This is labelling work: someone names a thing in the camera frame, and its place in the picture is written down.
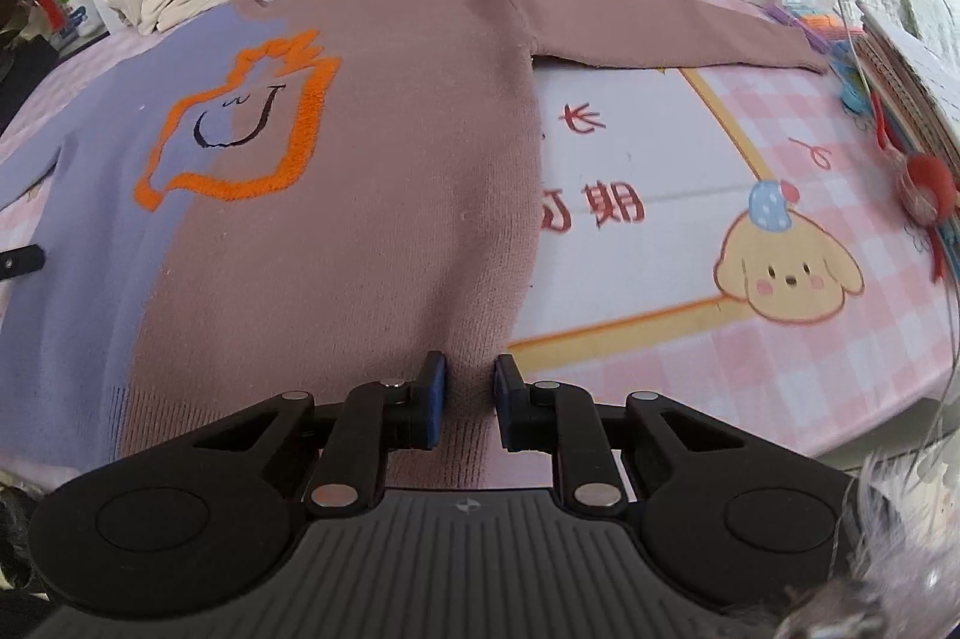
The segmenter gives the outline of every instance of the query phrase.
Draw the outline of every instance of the orange embroidered design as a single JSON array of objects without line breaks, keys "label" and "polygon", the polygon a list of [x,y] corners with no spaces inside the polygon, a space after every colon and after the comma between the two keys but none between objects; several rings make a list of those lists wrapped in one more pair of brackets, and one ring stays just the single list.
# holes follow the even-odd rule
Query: orange embroidered design
[{"label": "orange embroidered design", "polygon": [[[191,94],[176,102],[163,123],[157,143],[150,151],[143,175],[133,188],[133,199],[144,209],[152,212],[160,207],[163,198],[170,190],[190,190],[218,200],[241,200],[276,193],[296,182],[313,156],[317,144],[317,133],[320,129],[323,99],[340,66],[339,58],[321,58],[323,48],[310,45],[317,35],[316,30],[307,30],[294,38],[274,38],[257,48],[244,49],[237,54],[233,70],[229,72],[222,86]],[[173,176],[161,190],[155,190],[151,179],[157,171],[157,166],[160,165],[163,148],[173,137],[186,112],[195,105],[237,89],[243,84],[253,67],[264,59],[280,61],[280,66],[274,73],[277,77],[290,75],[306,68],[311,70],[304,81],[296,104],[296,115],[286,151],[274,171],[266,176],[241,182],[224,181],[201,173],[181,172]]]}]

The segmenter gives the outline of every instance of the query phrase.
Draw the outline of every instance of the sweater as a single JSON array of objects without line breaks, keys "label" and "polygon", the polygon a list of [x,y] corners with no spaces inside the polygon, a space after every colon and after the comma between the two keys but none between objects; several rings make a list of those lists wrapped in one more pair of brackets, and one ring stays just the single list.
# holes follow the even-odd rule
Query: sweater
[{"label": "sweater", "polygon": [[532,59],[824,71],[696,0],[233,0],[92,82],[0,166],[54,169],[0,332],[0,451],[91,469],[286,390],[448,355],[442,444],[483,481],[491,366],[541,222]]}]

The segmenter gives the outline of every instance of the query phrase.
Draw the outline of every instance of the cartoon dog print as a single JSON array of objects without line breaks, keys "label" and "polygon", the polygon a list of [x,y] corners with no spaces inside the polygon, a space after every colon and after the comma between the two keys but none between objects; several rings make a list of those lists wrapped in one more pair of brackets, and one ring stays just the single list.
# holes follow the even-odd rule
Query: cartoon dog print
[{"label": "cartoon dog print", "polygon": [[724,295],[784,324],[823,322],[839,313],[848,295],[864,289],[850,252],[789,208],[799,200],[800,193],[787,182],[757,182],[713,269]]}]

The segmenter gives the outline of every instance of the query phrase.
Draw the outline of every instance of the chinese characters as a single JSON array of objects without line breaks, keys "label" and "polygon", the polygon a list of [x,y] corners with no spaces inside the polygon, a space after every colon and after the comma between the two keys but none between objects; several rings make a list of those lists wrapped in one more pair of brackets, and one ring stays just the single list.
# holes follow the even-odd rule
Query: chinese characters
[{"label": "chinese characters", "polygon": [[[597,118],[600,118],[599,113],[597,113],[596,110],[587,110],[589,107],[589,103],[584,103],[582,106],[570,108],[570,104],[568,103],[563,106],[563,113],[558,119],[565,121],[566,126],[572,129],[578,136],[588,136],[590,133],[596,132],[598,127],[606,130],[606,124],[601,121],[596,121]],[[582,122],[584,126],[578,125],[578,122]]]},{"label": "chinese characters", "polygon": [[[583,189],[590,214],[596,219],[597,229],[607,222],[642,222],[646,212],[637,191],[626,182],[604,184]],[[563,202],[563,190],[544,190],[544,218],[541,230],[566,233],[573,226],[573,216]]]}]

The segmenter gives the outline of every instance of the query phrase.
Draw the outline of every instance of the fluffy white fur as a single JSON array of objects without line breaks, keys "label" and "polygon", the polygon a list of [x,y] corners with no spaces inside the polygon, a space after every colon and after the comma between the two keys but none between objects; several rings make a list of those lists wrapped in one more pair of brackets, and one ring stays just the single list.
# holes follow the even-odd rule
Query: fluffy white fur
[{"label": "fluffy white fur", "polygon": [[851,578],[818,588],[773,639],[947,639],[960,623],[960,513],[945,509],[943,492],[920,498],[928,491],[911,460],[867,458],[856,519],[853,502],[844,518],[859,539]]}]

